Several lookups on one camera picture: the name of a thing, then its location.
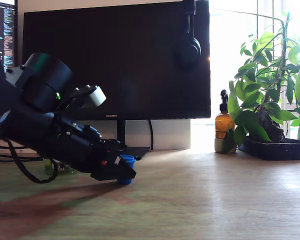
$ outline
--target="monitor stand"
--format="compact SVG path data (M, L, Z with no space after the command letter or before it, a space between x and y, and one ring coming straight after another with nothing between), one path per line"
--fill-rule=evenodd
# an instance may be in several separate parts
M121 142L122 155L132 155L136 160L140 160L149 152L150 147L128 147L126 145L126 120L116 121L116 137Z

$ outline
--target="headphones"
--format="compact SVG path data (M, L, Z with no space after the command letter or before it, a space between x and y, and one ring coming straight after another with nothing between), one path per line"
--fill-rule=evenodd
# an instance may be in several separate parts
M184 33L176 46L176 61L182 68L195 65L201 55L199 41L195 38L196 0L182 0Z

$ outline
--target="computer screen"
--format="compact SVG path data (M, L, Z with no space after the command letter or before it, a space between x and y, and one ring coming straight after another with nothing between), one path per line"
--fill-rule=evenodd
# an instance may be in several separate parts
M0 0L0 59L4 70L15 67L16 8L16 0Z
M70 88L101 87L105 102L73 110L77 120L209 118L209 19L208 1L196 1L202 53L184 71L174 60L184 34L181 1L26 12L22 63L49 54L72 70Z

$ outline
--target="pump bottle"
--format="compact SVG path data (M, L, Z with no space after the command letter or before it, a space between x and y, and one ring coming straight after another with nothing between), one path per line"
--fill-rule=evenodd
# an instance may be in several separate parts
M231 119L228 114L228 93L226 90L221 91L222 104L220 104L221 113L215 118L215 139L214 139L214 150L217 153L222 152L222 142L229 129L235 130L235 122ZM234 153L237 150L235 146L229 153Z

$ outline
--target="blue cup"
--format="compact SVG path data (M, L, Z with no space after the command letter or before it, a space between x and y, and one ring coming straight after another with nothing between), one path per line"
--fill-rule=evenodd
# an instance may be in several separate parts
M131 155L121 155L121 157L125 160L129 166L134 169L136 159L134 156ZM124 179L117 179L118 184L120 185L128 185L132 183L132 178L124 178Z

